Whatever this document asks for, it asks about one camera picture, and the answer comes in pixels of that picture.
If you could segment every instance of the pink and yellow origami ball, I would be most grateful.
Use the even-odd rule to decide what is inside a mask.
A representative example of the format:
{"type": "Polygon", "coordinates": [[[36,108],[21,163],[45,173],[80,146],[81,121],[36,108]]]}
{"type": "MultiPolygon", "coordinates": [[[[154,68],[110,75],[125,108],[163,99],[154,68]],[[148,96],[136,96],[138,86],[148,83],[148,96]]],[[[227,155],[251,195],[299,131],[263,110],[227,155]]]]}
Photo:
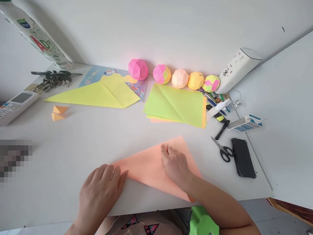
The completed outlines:
{"type": "Polygon", "coordinates": [[[189,75],[189,80],[188,80],[187,85],[191,90],[197,90],[203,85],[203,82],[204,82],[204,77],[202,73],[192,72],[189,75]]]}
{"type": "Polygon", "coordinates": [[[188,73],[183,69],[175,70],[172,75],[172,85],[175,88],[183,88],[188,83],[188,73]]]}
{"type": "Polygon", "coordinates": [[[132,59],[128,64],[128,72],[133,79],[138,81],[148,77],[148,67],[141,59],[132,59]]]}
{"type": "Polygon", "coordinates": [[[166,65],[157,65],[153,69],[153,77],[159,84],[167,84],[171,79],[171,71],[166,65]]]}
{"type": "Polygon", "coordinates": [[[206,92],[213,92],[219,87],[220,80],[215,75],[207,76],[202,85],[203,90],[206,92]]]}

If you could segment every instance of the small bottle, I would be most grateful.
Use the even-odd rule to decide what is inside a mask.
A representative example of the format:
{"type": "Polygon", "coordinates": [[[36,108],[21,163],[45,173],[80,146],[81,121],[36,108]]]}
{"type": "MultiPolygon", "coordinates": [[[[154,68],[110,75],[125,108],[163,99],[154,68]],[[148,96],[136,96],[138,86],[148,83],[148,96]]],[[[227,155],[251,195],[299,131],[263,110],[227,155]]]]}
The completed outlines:
{"type": "Polygon", "coordinates": [[[207,121],[209,118],[213,117],[215,114],[217,114],[221,109],[223,109],[225,107],[225,105],[227,104],[227,102],[229,101],[229,99],[218,103],[215,107],[211,108],[207,113],[206,113],[206,118],[207,121]]]}
{"type": "Polygon", "coordinates": [[[242,105],[241,103],[241,99],[238,99],[232,103],[230,103],[229,105],[227,105],[225,107],[225,109],[223,109],[224,111],[230,113],[231,111],[235,110],[236,108],[238,108],[240,105],[242,105]]]}

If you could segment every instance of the green chair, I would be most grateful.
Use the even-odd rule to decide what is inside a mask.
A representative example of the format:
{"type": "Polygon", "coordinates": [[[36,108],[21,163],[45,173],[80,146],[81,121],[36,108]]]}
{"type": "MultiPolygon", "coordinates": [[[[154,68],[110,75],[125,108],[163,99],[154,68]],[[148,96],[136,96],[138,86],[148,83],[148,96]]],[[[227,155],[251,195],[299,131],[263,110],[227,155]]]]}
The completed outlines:
{"type": "Polygon", "coordinates": [[[219,235],[219,227],[203,206],[192,207],[190,235],[219,235]]]}

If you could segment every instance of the smartphone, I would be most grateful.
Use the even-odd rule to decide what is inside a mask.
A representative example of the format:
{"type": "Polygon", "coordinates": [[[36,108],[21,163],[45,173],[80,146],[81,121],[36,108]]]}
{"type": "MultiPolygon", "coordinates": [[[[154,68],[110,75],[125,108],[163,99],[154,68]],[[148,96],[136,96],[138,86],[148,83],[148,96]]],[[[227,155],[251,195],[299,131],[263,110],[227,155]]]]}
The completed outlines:
{"type": "Polygon", "coordinates": [[[257,175],[254,171],[247,142],[237,138],[232,138],[231,142],[238,175],[255,179],[257,175]]]}

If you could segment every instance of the white wall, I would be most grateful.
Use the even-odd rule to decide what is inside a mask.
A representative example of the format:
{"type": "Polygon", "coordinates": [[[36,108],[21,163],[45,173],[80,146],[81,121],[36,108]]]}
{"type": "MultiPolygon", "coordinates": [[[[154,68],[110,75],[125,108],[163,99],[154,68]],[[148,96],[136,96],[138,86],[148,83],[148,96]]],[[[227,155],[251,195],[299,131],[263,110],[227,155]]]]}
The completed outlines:
{"type": "Polygon", "coordinates": [[[252,71],[235,89],[264,127],[247,132],[276,199],[313,209],[313,32],[252,71]]]}
{"type": "MultiPolygon", "coordinates": [[[[184,68],[220,74],[240,47],[267,59],[313,29],[311,0],[13,2],[73,61],[119,69],[127,69],[137,57],[146,59],[151,69],[165,63],[172,72],[184,68]]],[[[49,65],[5,24],[0,20],[0,99],[11,98],[30,83],[31,70],[49,65]]]]}

